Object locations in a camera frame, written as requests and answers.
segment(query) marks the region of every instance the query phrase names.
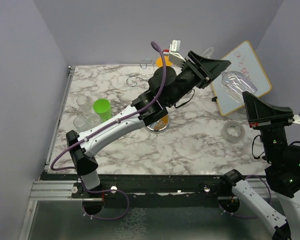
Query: white tape roll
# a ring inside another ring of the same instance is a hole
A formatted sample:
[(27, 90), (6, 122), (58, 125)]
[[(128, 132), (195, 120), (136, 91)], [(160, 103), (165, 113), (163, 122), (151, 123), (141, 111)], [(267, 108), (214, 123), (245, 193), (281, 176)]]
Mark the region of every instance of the white tape roll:
[[(228, 129), (234, 129), (238, 133), (238, 136), (229, 134)], [(221, 129), (221, 136), (225, 140), (233, 144), (239, 142), (244, 137), (245, 133), (246, 131), (244, 129), (244, 126), (236, 121), (228, 121)]]

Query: gray wall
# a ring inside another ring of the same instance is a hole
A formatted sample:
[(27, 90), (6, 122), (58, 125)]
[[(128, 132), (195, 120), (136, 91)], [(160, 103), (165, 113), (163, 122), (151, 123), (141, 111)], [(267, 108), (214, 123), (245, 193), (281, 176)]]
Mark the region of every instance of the gray wall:
[(0, 240), (18, 238), (67, 72), (33, 1), (0, 0)]
[(70, 65), (129, 64), (158, 58), (150, 41), (181, 53), (244, 40), (256, 48), (283, 0), (34, 0)]
[[(285, 0), (256, 53), (272, 83), (263, 99), (300, 112), (300, 0)], [(300, 140), (300, 125), (286, 127), (289, 142)]]

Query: white marble surface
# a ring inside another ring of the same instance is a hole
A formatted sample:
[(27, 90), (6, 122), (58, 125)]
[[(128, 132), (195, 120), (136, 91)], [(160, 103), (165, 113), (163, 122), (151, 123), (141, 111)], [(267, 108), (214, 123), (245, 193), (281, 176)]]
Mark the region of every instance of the white marble surface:
[[(50, 162), (67, 147), (66, 133), (75, 129), (73, 120), (81, 114), (76, 103), (79, 95), (86, 95), (94, 101), (107, 98), (111, 101), (112, 112), (115, 115), (148, 88), (148, 83), (139, 79), (138, 86), (129, 87), (126, 84), (127, 77), (139, 75), (148, 80), (153, 72), (152, 66), (147, 69), (126, 65), (76, 67)], [(211, 101), (213, 96), (210, 87), (196, 89), (190, 103), (178, 109), (168, 109), (171, 124), (164, 133), (154, 134), (140, 129), (109, 144), (95, 156), (99, 164), (98, 172), (220, 175), (237, 169), (244, 175), (264, 175), (268, 164), (262, 159), (253, 159), (251, 154), (252, 140), (259, 131), (249, 128), (244, 108), (226, 117), (221, 116), (217, 103)], [(243, 124), (245, 129), (245, 136), (236, 144), (229, 143), (221, 137), (221, 128), (229, 120)], [(255, 155), (263, 152), (262, 144), (258, 140), (254, 151)], [(55, 166), (73, 166), (69, 153)]]

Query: purple cable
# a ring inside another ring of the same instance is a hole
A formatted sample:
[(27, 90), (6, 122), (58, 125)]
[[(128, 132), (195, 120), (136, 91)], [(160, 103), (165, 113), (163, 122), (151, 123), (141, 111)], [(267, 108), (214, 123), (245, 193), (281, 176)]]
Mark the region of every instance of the purple cable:
[(85, 190), (87, 193), (90, 193), (90, 194), (102, 194), (102, 193), (108, 193), (108, 192), (119, 192), (119, 193), (123, 194), (124, 197), (125, 197), (125, 199), (126, 199), (126, 209), (125, 209), (125, 211), (124, 211), (121, 215), (119, 215), (119, 216), (107, 218), (107, 217), (101, 217), (101, 216), (89, 215), (89, 214), (86, 213), (85, 208), (82, 206), (82, 210), (83, 210), (83, 212), (85, 213), (85, 215), (87, 215), (87, 216), (89, 216), (89, 217), (92, 217), (92, 218), (94, 218), (94, 219), (105, 220), (105, 221), (118, 220), (118, 219), (123, 218), (125, 215), (127, 215), (128, 211), (129, 211), (129, 208), (130, 208), (130, 201), (129, 201), (128, 195), (127, 195), (124, 191), (119, 190), (119, 189), (113, 189), (113, 190), (107, 189), (107, 190), (101, 190), (101, 191), (91, 191), (91, 190), (89, 190), (89, 189), (86, 188), (86, 186), (85, 186), (84, 182), (82, 181), (82, 179), (81, 179), (81, 184), (82, 184), (84, 190)]
[[(259, 177), (258, 175), (254, 175), (254, 174), (246, 176), (245, 179), (249, 179), (251, 177), (257, 177), (258, 179), (261, 180), (261, 182), (264, 183), (264, 185), (265, 185), (265, 187), (266, 187), (266, 189), (268, 190), (268, 193), (269, 193), (269, 202), (268, 203), (271, 205), (272, 195), (271, 195), (270, 187), (268, 186), (268, 184), (261, 177)], [(223, 210), (223, 212), (225, 212), (227, 214), (230, 214), (231, 216), (240, 218), (240, 219), (257, 219), (258, 218), (257, 216), (242, 216), (242, 215), (233, 214), (231, 212), (228, 212), (228, 211), (224, 210), (224, 208), (220, 205), (220, 203), (219, 203), (219, 208), (221, 208)]]
[[(155, 97), (152, 99), (152, 101), (144, 106), (143, 108), (141, 108), (140, 110), (138, 111), (135, 111), (127, 116), (123, 116), (121, 118), (119, 118), (119, 121), (123, 121), (125, 119), (128, 119), (136, 114), (140, 114), (142, 112), (144, 112), (145, 110), (147, 110), (149, 107), (151, 107), (159, 98), (159, 96), (161, 95), (163, 89), (164, 89), (164, 86), (165, 86), (165, 82), (166, 82), (166, 74), (167, 74), (167, 69), (166, 69), (166, 60), (165, 60), (165, 57), (164, 57), (164, 54), (163, 54), (163, 51), (162, 49), (159, 47), (159, 45), (155, 42), (155, 41), (151, 41), (151, 46), (153, 47), (154, 50), (156, 50), (159, 54), (160, 54), (160, 57), (162, 59), (162, 67), (163, 67), (163, 73), (162, 73), (162, 81), (161, 81), (161, 85), (160, 85), (160, 88), (159, 88), (159, 91), (157, 92), (157, 94), (155, 95)], [(108, 123), (107, 125), (103, 126), (102, 128), (98, 129), (97, 131), (91, 133), (90, 135), (88, 135), (86, 138), (87, 139), (90, 139), (92, 138), (93, 136), (97, 135), (98, 133), (102, 132), (103, 130), (107, 129), (108, 127), (116, 124), (117, 122), (114, 120), (110, 123)], [(75, 167), (73, 166), (66, 166), (66, 167), (60, 167), (60, 168), (55, 168), (55, 164), (56, 162), (66, 153), (68, 152), (69, 150), (73, 149), (74, 147), (82, 144), (85, 140), (82, 139), (78, 142), (76, 142), (75, 144), (69, 146), (67, 149), (63, 150), (58, 156), (56, 156), (56, 158), (52, 161), (51, 163), (51, 170), (52, 171), (61, 171), (61, 170), (68, 170), (68, 169), (75, 169)]]

